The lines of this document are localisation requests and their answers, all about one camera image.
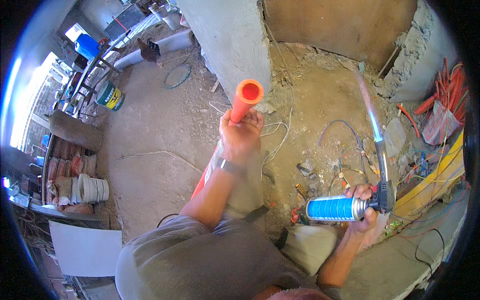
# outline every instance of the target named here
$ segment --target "gray shirt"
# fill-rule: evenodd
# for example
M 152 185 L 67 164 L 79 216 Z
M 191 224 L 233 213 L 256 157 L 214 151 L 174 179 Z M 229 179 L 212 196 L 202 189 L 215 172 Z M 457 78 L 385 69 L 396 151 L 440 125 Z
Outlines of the gray shirt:
M 210 232 L 188 216 L 129 241 L 115 282 L 123 300 L 252 299 L 269 286 L 318 289 L 253 224 L 224 220 Z M 323 292 L 339 299 L 337 288 Z

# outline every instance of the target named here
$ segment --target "blowtorch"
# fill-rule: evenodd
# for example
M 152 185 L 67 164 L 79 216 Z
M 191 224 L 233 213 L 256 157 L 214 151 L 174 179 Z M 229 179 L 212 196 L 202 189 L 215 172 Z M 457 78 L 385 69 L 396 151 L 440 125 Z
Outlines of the blowtorch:
M 307 217 L 321 221 L 360 221 L 368 207 L 382 214 L 389 213 L 395 205 L 394 187 L 390 179 L 387 164 L 385 140 L 380 133 L 380 126 L 375 117 L 375 109 L 370 101 L 370 95 L 363 81 L 362 75 L 355 73 L 359 82 L 363 100 L 373 127 L 375 148 L 380 170 L 380 182 L 372 187 L 373 195 L 368 200 L 355 197 L 347 198 L 343 195 L 311 198 L 306 205 Z

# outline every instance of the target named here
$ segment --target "brick wall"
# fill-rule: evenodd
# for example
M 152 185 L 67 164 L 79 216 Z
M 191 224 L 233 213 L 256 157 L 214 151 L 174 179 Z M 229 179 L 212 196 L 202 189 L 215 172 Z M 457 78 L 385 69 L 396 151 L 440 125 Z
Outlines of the brick wall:
M 55 80 L 50 74 L 45 77 L 45 84 L 40 88 L 36 95 L 33 113 L 43 119 L 47 119 L 44 114 L 51 115 L 53 113 L 52 104 L 55 100 L 55 92 L 61 87 L 61 83 Z M 33 145 L 42 146 L 42 140 L 44 134 L 50 134 L 48 128 L 43 127 L 37 122 L 31 120 L 27 129 L 27 141 L 25 146 L 25 152 L 30 153 L 33 151 L 32 156 L 44 156 L 45 152 L 39 150 Z

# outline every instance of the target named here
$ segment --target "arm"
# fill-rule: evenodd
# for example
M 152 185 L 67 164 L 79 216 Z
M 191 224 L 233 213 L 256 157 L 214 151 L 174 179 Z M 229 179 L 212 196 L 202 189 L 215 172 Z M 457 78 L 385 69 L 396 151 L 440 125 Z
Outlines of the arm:
M 228 110 L 220 119 L 219 131 L 224 147 L 222 158 L 244 168 L 260 138 L 264 117 L 252 108 L 240 123 L 229 126 L 230 114 L 231 110 Z M 239 179 L 239 174 L 215 169 L 200 192 L 183 207 L 180 215 L 194 217 L 213 230 L 220 221 L 230 191 Z
M 370 185 L 363 184 L 346 189 L 343 194 L 346 197 L 355 196 L 366 200 L 372 196 Z M 365 218 L 361 222 L 350 223 L 345 236 L 335 252 L 327 259 L 320 268 L 317 277 L 317 285 L 342 287 L 350 273 L 353 258 L 361 245 L 365 234 L 375 227 L 377 213 L 371 208 L 365 211 Z

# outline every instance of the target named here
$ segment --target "white sheet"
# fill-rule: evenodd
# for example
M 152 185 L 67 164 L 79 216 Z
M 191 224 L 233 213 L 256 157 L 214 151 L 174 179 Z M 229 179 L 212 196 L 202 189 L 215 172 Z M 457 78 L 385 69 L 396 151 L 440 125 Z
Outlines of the white sheet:
M 103 230 L 49 221 L 53 248 L 64 275 L 115 275 L 122 249 L 120 230 Z

